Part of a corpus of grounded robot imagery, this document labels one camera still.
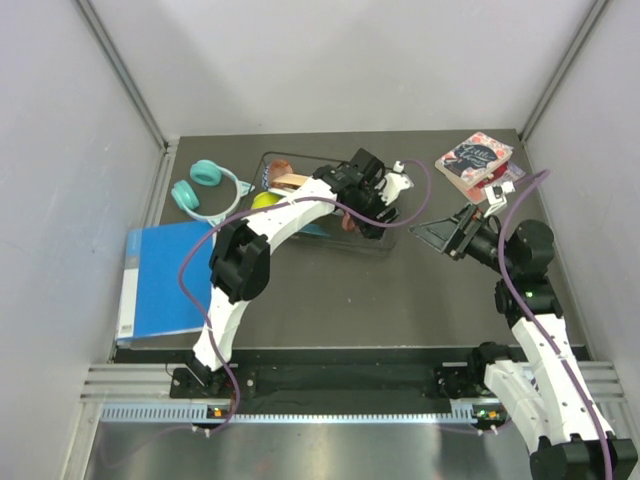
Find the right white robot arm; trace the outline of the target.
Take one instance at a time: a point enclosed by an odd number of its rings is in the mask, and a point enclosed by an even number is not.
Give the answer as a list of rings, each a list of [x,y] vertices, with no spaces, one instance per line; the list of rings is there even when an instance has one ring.
[[[501,274],[495,305],[526,360],[485,342],[472,350],[466,380],[476,394],[494,394],[526,443],[535,479],[628,479],[639,460],[589,392],[569,343],[563,310],[547,275],[554,235],[524,220],[508,239],[495,216],[473,205],[411,227],[411,233],[453,260],[471,257]]]

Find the blue white patterned bowl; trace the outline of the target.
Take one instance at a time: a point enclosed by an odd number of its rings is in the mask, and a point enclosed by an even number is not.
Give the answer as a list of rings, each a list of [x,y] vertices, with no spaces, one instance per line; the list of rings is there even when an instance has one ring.
[[[263,187],[264,190],[268,190],[272,187],[274,181],[274,173],[273,173],[273,169],[271,168],[270,165],[268,165],[261,176],[261,185]]]

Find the teal scalloped plate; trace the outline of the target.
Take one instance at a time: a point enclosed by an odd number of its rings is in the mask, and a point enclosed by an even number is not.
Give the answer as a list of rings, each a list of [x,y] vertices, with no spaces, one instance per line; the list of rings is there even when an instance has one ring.
[[[316,224],[308,224],[304,226],[301,230],[301,233],[306,235],[318,236],[322,238],[327,238],[330,236],[321,226]]]

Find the pink floral mug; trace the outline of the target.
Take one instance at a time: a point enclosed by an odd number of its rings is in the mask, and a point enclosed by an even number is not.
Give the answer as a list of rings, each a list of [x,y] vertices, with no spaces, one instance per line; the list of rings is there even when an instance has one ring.
[[[348,233],[359,234],[360,233],[360,222],[359,219],[353,217],[349,212],[344,212],[343,218],[341,221],[342,229]]]

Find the black wire dish rack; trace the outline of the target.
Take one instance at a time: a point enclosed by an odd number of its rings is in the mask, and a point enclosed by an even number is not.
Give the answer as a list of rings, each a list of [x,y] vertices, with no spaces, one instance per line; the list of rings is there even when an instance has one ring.
[[[251,200],[253,200],[258,193],[267,191],[264,190],[261,185],[261,176],[264,169],[273,160],[278,158],[286,159],[293,167],[295,174],[305,176],[310,176],[318,168],[325,165],[338,167],[342,163],[345,163],[345,160],[341,159],[318,157],[282,151],[267,151],[262,155],[252,181],[256,189],[250,195]],[[364,238],[361,233],[348,233],[342,229],[341,221],[343,218],[343,214],[343,211],[335,210],[331,215],[321,217],[310,223],[321,226],[327,233],[330,234],[329,237],[322,238],[318,236],[306,235],[299,231],[298,233],[290,237],[287,242],[290,244],[296,243],[299,245],[305,245],[314,248],[325,248],[344,252],[356,252],[358,254],[368,254],[376,257],[386,257],[389,252],[395,247],[398,237],[398,232],[395,229],[388,230],[380,239]]]

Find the beige bird plate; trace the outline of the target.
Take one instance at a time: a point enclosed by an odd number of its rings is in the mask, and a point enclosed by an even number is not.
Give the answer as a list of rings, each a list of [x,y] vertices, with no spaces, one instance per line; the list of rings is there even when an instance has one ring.
[[[270,182],[270,186],[272,188],[297,189],[300,188],[308,179],[309,177],[305,175],[289,173],[273,179]]]

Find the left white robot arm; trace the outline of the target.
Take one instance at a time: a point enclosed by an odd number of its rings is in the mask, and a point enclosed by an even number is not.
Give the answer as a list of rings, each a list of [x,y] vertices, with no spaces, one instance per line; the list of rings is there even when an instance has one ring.
[[[337,209],[349,214],[363,237],[378,240],[399,216],[395,202],[411,187],[402,163],[387,168],[359,149],[349,162],[317,168],[274,205],[221,225],[210,258],[211,301],[188,363],[194,387],[209,397],[226,387],[223,367],[240,321],[268,285],[271,255],[281,244]]]

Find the lime green bowl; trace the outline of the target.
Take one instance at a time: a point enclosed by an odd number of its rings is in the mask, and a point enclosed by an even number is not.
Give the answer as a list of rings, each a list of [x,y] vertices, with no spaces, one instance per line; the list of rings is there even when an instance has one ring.
[[[261,208],[266,208],[272,205],[277,204],[281,200],[281,196],[269,191],[264,191],[258,193],[251,204],[252,210],[257,210]]]

